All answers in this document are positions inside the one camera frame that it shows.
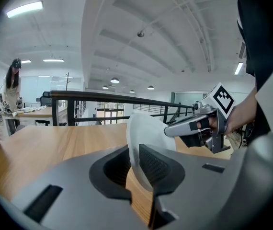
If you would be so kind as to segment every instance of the person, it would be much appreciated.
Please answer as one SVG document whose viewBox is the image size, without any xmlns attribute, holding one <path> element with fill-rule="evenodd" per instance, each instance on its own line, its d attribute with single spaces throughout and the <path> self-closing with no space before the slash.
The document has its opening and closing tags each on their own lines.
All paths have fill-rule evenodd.
<svg viewBox="0 0 273 230">
<path fill-rule="evenodd" d="M 238 11 L 238 27 L 246 44 L 246 72 L 255 77 L 256 84 L 232 110 L 225 135 L 254 120 L 251 142 L 270 131 L 256 93 L 273 73 L 273 0 L 238 0 Z M 209 118 L 209 124 L 216 128 L 216 118 Z"/>
<path fill-rule="evenodd" d="M 14 59 L 9 67 L 9 70 L 3 80 L 3 98 L 9 104 L 12 111 L 17 109 L 17 100 L 20 97 L 21 78 L 19 76 L 22 62 L 19 58 Z M 7 119 L 10 133 L 13 135 L 20 121 L 16 119 Z"/>
</svg>

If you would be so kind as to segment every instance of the black pants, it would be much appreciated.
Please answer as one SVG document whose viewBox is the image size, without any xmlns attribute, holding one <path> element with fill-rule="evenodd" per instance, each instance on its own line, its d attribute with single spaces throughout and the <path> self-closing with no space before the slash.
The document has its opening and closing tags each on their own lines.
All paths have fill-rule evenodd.
<svg viewBox="0 0 273 230">
<path fill-rule="evenodd" d="M 16 120 L 16 119 L 8 119 L 7 121 L 8 121 L 10 133 L 11 135 L 13 135 L 16 131 L 17 126 L 20 125 L 21 123 L 19 120 Z"/>
</svg>

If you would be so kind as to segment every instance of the wood grain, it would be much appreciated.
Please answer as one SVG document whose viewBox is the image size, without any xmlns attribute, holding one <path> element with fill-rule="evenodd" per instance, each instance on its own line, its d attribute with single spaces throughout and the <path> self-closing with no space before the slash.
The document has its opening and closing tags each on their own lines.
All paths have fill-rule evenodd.
<svg viewBox="0 0 273 230">
<path fill-rule="evenodd" d="M 59 107 L 59 116 L 63 115 L 67 111 L 66 107 Z M 30 112 L 30 113 L 21 113 L 17 115 L 18 117 L 52 117 L 52 107 L 48 106 L 43 110 Z"/>
<path fill-rule="evenodd" d="M 38 175 L 59 162 L 87 153 L 124 146 L 126 124 L 100 126 L 27 126 L 0 143 L 0 195 L 11 200 Z M 193 155 L 229 159 L 231 151 L 212 154 L 207 148 L 187 148 L 176 138 L 177 150 Z M 126 183 L 132 208 L 148 223 L 152 193 L 136 180 L 132 170 Z"/>
</svg>

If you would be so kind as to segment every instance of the black chair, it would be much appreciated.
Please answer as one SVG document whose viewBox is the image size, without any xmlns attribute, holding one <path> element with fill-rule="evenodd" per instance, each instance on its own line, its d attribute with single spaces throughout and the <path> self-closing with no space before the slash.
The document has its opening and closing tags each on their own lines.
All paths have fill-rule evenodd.
<svg viewBox="0 0 273 230">
<path fill-rule="evenodd" d="M 43 92 L 43 95 L 40 98 L 41 106 L 46 105 L 46 106 L 52 106 L 52 98 L 50 96 L 50 92 L 45 91 Z M 36 120 L 38 124 L 45 124 L 45 126 L 48 126 L 50 124 L 49 121 L 45 120 Z"/>
</svg>

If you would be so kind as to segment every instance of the wooden tabletop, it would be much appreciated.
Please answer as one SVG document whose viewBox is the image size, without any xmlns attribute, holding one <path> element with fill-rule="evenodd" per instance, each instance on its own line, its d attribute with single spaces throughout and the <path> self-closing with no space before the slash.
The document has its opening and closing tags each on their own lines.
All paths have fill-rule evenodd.
<svg viewBox="0 0 273 230">
<path fill-rule="evenodd" d="M 59 107 L 59 116 L 63 113 L 66 112 L 67 107 Z M 21 113 L 17 115 L 18 117 L 33 117 L 33 118 L 38 118 L 38 117 L 52 117 L 52 107 L 48 106 L 43 110 L 39 111 L 34 111 L 30 113 Z"/>
<path fill-rule="evenodd" d="M 38 175 L 66 159 L 124 146 L 126 124 L 99 126 L 27 126 L 0 143 L 0 195 L 11 200 Z M 176 138 L 177 151 L 193 155 L 229 159 L 232 150 L 212 154 L 207 148 L 188 148 Z M 147 224 L 152 193 L 136 180 L 132 169 L 126 188 L 132 193 L 132 207 Z"/>
</svg>

